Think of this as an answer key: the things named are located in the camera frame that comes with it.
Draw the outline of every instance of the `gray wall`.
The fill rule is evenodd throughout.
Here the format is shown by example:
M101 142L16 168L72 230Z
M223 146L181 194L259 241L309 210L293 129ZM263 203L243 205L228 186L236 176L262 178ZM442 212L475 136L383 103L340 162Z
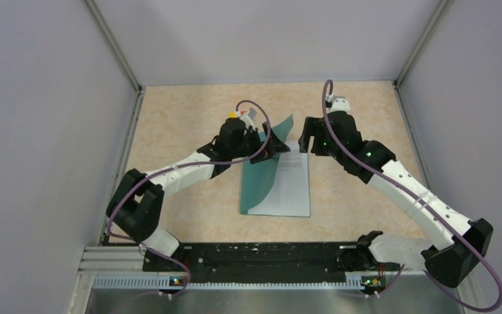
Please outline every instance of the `gray wall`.
M488 259L502 277L502 1L455 1L404 94L434 190L493 224ZM492 304L495 284L477 274Z
M134 93L82 1L0 0L0 313L63 313Z
M97 0L142 84L394 79L439 0Z

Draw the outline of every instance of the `metal floor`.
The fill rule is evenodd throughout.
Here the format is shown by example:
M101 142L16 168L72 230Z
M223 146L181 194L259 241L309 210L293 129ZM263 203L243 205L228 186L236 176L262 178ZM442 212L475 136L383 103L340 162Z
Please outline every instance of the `metal floor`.
M148 295L118 309L141 292L94 289L86 314L464 313L423 275L402 275L380 299L345 296L346 293L359 293L345 290L193 290L172 301L164 295Z

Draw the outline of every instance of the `paper sheet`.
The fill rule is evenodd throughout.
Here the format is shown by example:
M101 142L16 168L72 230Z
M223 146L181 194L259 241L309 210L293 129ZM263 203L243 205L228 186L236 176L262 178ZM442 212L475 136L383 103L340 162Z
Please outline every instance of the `paper sheet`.
M297 141L286 145L292 151L280 156L272 189L247 215L310 217L308 155L299 152Z

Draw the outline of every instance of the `table surface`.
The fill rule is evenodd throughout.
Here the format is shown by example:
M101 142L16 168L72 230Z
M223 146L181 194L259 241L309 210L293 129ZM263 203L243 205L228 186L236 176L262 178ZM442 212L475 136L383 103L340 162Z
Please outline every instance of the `table surface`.
M187 157L218 133L242 99L262 105L273 125L293 114L294 126L288 140L296 141L305 117L322 115L323 84L149 86L127 169L151 171ZM335 82L334 94L349 100L350 114L364 139L384 143L420 179L390 81ZM372 230L426 237L384 195L349 175L331 158L309 155L309 218L239 214L241 172L241 164L232 166L212 180L167 198L160 225L182 242L354 241Z

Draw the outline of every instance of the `black mounting base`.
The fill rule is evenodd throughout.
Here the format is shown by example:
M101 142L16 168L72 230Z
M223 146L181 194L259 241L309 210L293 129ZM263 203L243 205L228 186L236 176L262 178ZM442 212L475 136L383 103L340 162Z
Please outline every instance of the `black mounting base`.
M185 243L173 257L189 267L194 283L336 283L346 280L341 256L355 244ZM385 269L398 270L399 266L386 264ZM146 252L143 271L182 269Z

